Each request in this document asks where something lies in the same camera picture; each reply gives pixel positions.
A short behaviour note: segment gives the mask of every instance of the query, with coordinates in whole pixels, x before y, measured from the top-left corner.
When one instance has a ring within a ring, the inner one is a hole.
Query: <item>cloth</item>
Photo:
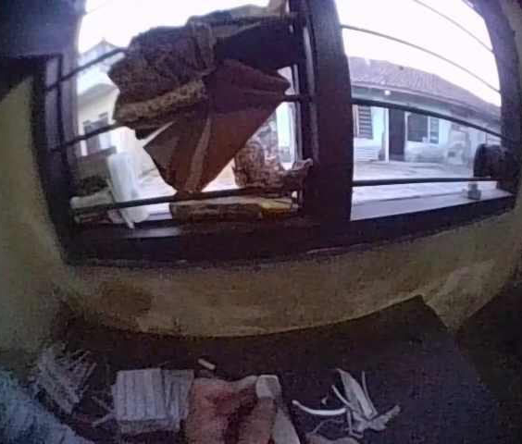
[[[154,28],[132,39],[108,73],[119,88],[114,119],[134,130],[155,128],[204,101],[202,78],[216,67],[215,42],[211,28],[200,23]]]
[[[283,2],[273,3],[272,13],[281,11]],[[218,19],[144,32],[109,71],[119,87],[115,120],[138,138],[162,129],[144,149],[181,194],[218,176],[290,87],[277,69],[304,57],[286,21],[226,27]]]
[[[234,157],[234,178],[239,187],[295,190],[302,186],[313,161],[296,160],[292,169],[286,169],[279,158],[276,126],[272,116]]]
[[[277,73],[226,60],[206,80],[206,106],[177,117],[144,149],[168,185],[201,191],[273,114],[289,85]]]

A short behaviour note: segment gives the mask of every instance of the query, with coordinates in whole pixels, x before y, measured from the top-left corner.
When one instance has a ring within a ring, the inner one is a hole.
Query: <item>wire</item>
[[[419,51],[422,51],[422,52],[424,52],[426,54],[430,54],[431,56],[437,57],[437,58],[439,58],[440,60],[443,60],[446,63],[450,63],[452,66],[454,66],[456,68],[459,68],[460,70],[464,71],[466,74],[471,76],[473,79],[477,79],[478,81],[483,83],[485,86],[487,86],[491,90],[494,90],[497,93],[500,92],[500,90],[498,88],[494,87],[493,85],[491,85],[490,83],[485,81],[483,78],[481,78],[480,76],[478,76],[474,72],[469,71],[468,69],[466,69],[465,67],[459,65],[458,63],[453,62],[451,59],[446,58],[443,55],[440,55],[438,53],[434,53],[433,51],[430,51],[429,49],[426,49],[423,46],[419,46],[417,44],[409,43],[406,40],[397,39],[396,37],[392,37],[391,35],[383,34],[381,32],[367,30],[367,29],[364,29],[364,28],[358,28],[357,26],[342,25],[342,28],[345,29],[345,30],[349,30],[349,31],[357,31],[357,32],[363,32],[363,33],[366,33],[366,34],[376,35],[377,37],[382,37],[383,39],[387,39],[387,40],[391,40],[393,42],[402,43],[402,44],[405,44],[407,46],[411,46],[412,48],[418,49]]]
[[[471,36],[474,40],[476,40],[477,43],[479,43],[481,46],[483,46],[485,49],[487,49],[489,52],[491,52],[493,54],[493,50],[488,45],[486,45],[483,41],[480,40],[480,38],[477,35],[473,34],[471,31],[469,31],[467,28],[465,28],[463,25],[461,25],[457,21],[454,21],[452,18],[450,18],[450,17],[446,16],[445,14],[441,13],[439,10],[434,9],[430,5],[427,5],[427,4],[423,3],[421,0],[413,0],[413,1],[416,2],[417,4],[423,6],[424,8],[429,9],[434,14],[438,14],[440,17],[442,17],[444,19],[447,19],[454,26],[456,26],[457,28],[460,28],[462,31],[466,32],[469,36]]]

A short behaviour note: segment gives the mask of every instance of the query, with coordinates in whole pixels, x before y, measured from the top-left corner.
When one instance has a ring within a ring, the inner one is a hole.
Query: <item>window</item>
[[[429,142],[438,143],[440,137],[440,120],[435,117],[429,118]]]
[[[372,139],[372,108],[370,106],[354,106],[354,137]]]
[[[494,170],[474,177],[480,144],[501,144],[514,159],[522,152],[521,116],[514,108],[516,47],[506,37],[512,34],[496,0],[474,7],[461,0],[396,0],[394,16],[392,0],[290,0],[284,16],[242,18],[244,9],[237,18],[214,16],[218,21],[210,26],[227,32],[222,38],[242,24],[259,35],[271,30],[283,39],[280,48],[290,45],[292,58],[286,63],[279,51],[264,53],[269,40],[246,46],[245,54],[256,51],[275,61],[286,81],[275,96],[279,103],[236,154],[223,154],[226,143],[198,161],[189,154],[189,174],[204,174],[214,163],[219,168],[201,190],[179,193],[183,173],[169,174],[168,165],[186,151],[168,147],[185,135],[204,134],[205,122],[212,120],[189,115],[193,118],[175,133],[169,128],[177,117],[154,131],[116,121],[116,103],[125,90],[113,81],[111,69],[131,56],[125,48],[133,36],[180,26],[221,4],[186,1],[189,7],[173,15],[158,10],[168,12],[170,3],[127,7],[128,1],[113,0],[90,12],[89,0],[79,54],[66,55],[79,66],[70,69],[73,63],[65,57],[54,58],[45,74],[48,154],[40,160],[49,173],[43,183],[70,257],[272,257],[423,235],[514,204],[517,176]],[[266,2],[258,3],[246,10]],[[123,32],[121,20],[131,23]],[[415,27],[416,22],[428,26]],[[232,41],[218,54],[238,48],[243,43]],[[160,82],[133,84],[147,89]],[[259,107],[240,106],[239,112]],[[228,123],[226,134],[238,130]],[[211,149],[212,142],[206,143],[184,146]],[[267,168],[253,175],[258,170],[250,165],[259,162]],[[294,174],[301,164],[306,176]],[[464,193],[474,182],[482,191],[478,200]],[[229,207],[230,217],[218,216],[219,206]]]
[[[407,116],[407,140],[410,142],[426,142],[428,140],[429,117],[419,114]]]
[[[84,133],[86,134],[101,128],[106,128],[108,124],[108,113],[102,113],[95,121],[91,122],[90,120],[87,120],[82,123],[82,126],[84,127]],[[86,154],[95,154],[101,150],[109,148],[110,146],[111,134],[109,132],[104,132],[96,137],[86,140]]]

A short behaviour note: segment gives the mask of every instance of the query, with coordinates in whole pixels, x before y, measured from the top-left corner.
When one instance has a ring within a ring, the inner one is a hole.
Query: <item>window glass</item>
[[[500,132],[495,58],[485,22],[472,7],[462,0],[336,0],[336,5],[354,99],[412,106]],[[469,178],[477,146],[490,138],[450,120],[384,106],[371,107],[368,124],[360,109],[366,107],[356,102],[354,180]],[[358,187],[354,200],[465,187]]]
[[[205,15],[220,9],[230,9],[238,6],[266,6],[267,0],[211,0],[206,2],[185,0],[173,2],[170,0],[88,0],[87,14],[82,20],[79,38],[79,65],[89,63],[119,47],[125,47],[132,37],[140,32],[157,26],[180,26],[191,16]],[[77,79],[78,121],[80,132],[101,128],[104,121],[99,117],[103,114],[113,116],[118,88],[107,76],[111,65],[122,58],[115,55],[93,67],[82,71]],[[296,94],[293,86],[291,68],[280,70],[280,75],[291,84],[286,94]],[[277,168],[289,169],[299,158],[296,146],[296,115],[297,105],[282,103],[267,120],[266,128],[270,134],[266,151],[263,156]],[[128,128],[114,129],[83,142],[81,154],[93,154],[114,146],[115,149],[106,154],[124,153],[129,158],[132,174],[135,176],[136,199],[147,199],[174,195],[176,191],[161,178],[155,163],[143,147],[151,138],[140,139],[133,130]],[[80,160],[80,171],[103,171],[104,166],[83,168],[88,161]],[[220,191],[238,189],[235,178],[235,161],[232,160],[222,172],[205,187],[204,191]],[[85,179],[82,173],[79,179]],[[168,204],[149,205],[151,214],[167,213]]]

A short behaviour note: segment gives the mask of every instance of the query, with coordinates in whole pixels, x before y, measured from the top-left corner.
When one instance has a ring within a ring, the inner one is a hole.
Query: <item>roof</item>
[[[422,97],[447,100],[455,105],[465,106],[495,117],[500,115],[498,106],[480,99],[472,92],[436,74],[384,60],[361,57],[349,57],[349,65],[354,86],[380,87],[391,91],[415,93]]]

